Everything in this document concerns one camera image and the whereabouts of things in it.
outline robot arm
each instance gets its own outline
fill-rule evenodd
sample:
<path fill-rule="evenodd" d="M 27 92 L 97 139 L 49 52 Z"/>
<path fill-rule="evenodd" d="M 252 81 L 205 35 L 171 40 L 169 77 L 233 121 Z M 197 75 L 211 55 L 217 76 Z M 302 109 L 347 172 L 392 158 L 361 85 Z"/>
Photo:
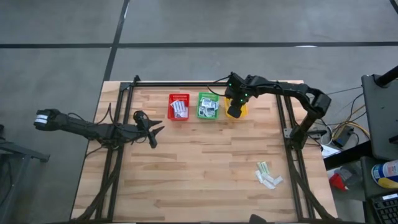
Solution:
<path fill-rule="evenodd" d="M 231 72 L 227 81 L 225 97 L 232 99 L 228 114 L 238 118 L 241 108 L 250 97 L 271 93 L 282 96 L 292 96 L 299 100 L 303 108 L 308 112 L 300 125 L 290 132 L 290 146 L 294 149 L 302 149 L 308 138 L 307 131 L 317 119 L 324 117 L 329 108 L 331 99 L 328 95 L 306 84 L 292 84 L 287 82 L 272 82 L 259 76 L 248 75 L 242 79 L 236 73 Z"/>
<path fill-rule="evenodd" d="M 117 147 L 127 142 L 133 142 L 137 139 L 147 137 L 151 148 L 155 148 L 157 141 L 155 136 L 163 127 L 149 131 L 152 126 L 161 123 L 161 121 L 150 120 L 143 111 L 134 113 L 133 124 L 95 124 L 82 119 L 72 118 L 56 109 L 38 110 L 34 122 L 36 129 L 41 131 L 62 130 L 78 134 L 89 140 L 97 140 L 99 143 Z"/>

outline concrete floor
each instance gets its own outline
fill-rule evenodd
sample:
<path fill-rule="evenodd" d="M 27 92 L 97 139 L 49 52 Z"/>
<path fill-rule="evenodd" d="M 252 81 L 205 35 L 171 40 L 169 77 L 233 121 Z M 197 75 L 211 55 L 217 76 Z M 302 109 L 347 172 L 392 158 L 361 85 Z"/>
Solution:
<path fill-rule="evenodd" d="M 0 44 L 111 43 L 123 0 L 0 0 Z M 129 3 L 121 42 L 398 41 L 388 0 L 137 0 Z M 0 49 L 0 123 L 5 137 L 51 154 L 33 162 L 13 220 L 68 220 L 87 141 L 34 129 L 35 112 L 58 108 L 92 120 L 110 49 Z M 110 80 L 215 80 L 244 76 L 304 80 L 324 92 L 360 86 L 362 75 L 397 65 L 398 47 L 119 49 Z M 331 95 L 325 121 L 361 90 Z M 366 117 L 358 120 L 367 127 Z M 335 194 L 340 218 L 363 222 L 362 204 Z"/>

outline wooden tabletop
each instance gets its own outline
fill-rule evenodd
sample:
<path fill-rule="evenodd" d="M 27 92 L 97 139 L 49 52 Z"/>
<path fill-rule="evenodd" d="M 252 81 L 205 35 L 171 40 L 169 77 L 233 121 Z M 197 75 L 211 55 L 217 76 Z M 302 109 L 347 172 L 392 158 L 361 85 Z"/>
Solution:
<path fill-rule="evenodd" d="M 119 84 L 104 82 L 96 121 L 105 115 L 109 103 L 114 113 Z M 224 90 L 213 88 L 218 93 Z M 155 149 L 148 141 L 126 145 L 114 221 L 248 222 L 253 213 L 269 222 L 297 221 L 275 96 L 251 98 L 248 115 L 239 119 L 227 118 L 221 97 L 220 113 L 213 121 L 196 117 L 198 93 L 203 91 L 208 92 L 205 87 L 134 89 L 129 122 L 134 122 L 133 112 L 143 110 L 150 119 L 162 120 L 157 127 L 165 128 L 156 136 Z M 167 119 L 171 93 L 190 94 L 188 121 Z M 300 122 L 306 111 L 296 99 L 292 103 Z M 90 142 L 88 152 L 99 146 Z M 312 192 L 336 217 L 319 147 L 306 146 L 303 156 Z M 98 193 L 105 157 L 106 150 L 102 149 L 86 159 L 72 218 L 83 213 Z M 256 163 L 261 161 L 267 162 L 271 176 L 281 175 L 284 179 L 274 190 L 260 184 L 254 175 Z M 305 210 L 303 195 L 300 197 Z"/>

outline red object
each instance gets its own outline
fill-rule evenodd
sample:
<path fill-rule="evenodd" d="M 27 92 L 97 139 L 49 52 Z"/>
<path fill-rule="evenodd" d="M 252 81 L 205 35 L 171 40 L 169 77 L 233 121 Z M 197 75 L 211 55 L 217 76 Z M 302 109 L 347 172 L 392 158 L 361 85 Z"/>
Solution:
<path fill-rule="evenodd" d="M 338 189 L 342 190 L 342 191 L 346 191 L 346 187 L 344 186 L 344 182 L 341 179 L 339 174 L 333 174 L 332 177 L 330 177 L 329 179 L 329 183 L 334 186 L 337 187 Z"/>
<path fill-rule="evenodd" d="M 188 109 L 188 117 L 187 118 L 175 118 L 174 117 L 174 109 L 171 107 L 171 103 L 176 100 L 184 101 L 185 106 Z M 169 109 L 167 110 L 167 118 L 172 121 L 186 121 L 189 118 L 189 94 L 170 94 L 169 95 Z"/>

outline green basket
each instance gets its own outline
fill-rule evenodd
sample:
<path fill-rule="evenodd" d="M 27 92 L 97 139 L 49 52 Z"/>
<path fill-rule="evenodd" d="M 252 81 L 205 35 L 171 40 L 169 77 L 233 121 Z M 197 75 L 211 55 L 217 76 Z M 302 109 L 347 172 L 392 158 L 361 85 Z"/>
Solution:
<path fill-rule="evenodd" d="M 198 103 L 197 103 L 197 117 L 200 119 L 218 119 L 218 111 L 220 110 L 220 103 L 218 103 L 218 109 L 216 110 L 216 114 L 214 115 L 214 117 L 206 117 L 206 116 L 201 116 L 199 115 L 199 107 L 200 107 L 200 102 L 201 99 L 205 97 L 205 98 L 209 98 L 215 102 L 218 102 L 218 96 L 216 94 L 212 94 L 212 93 L 199 93 L 199 97 L 198 97 Z"/>

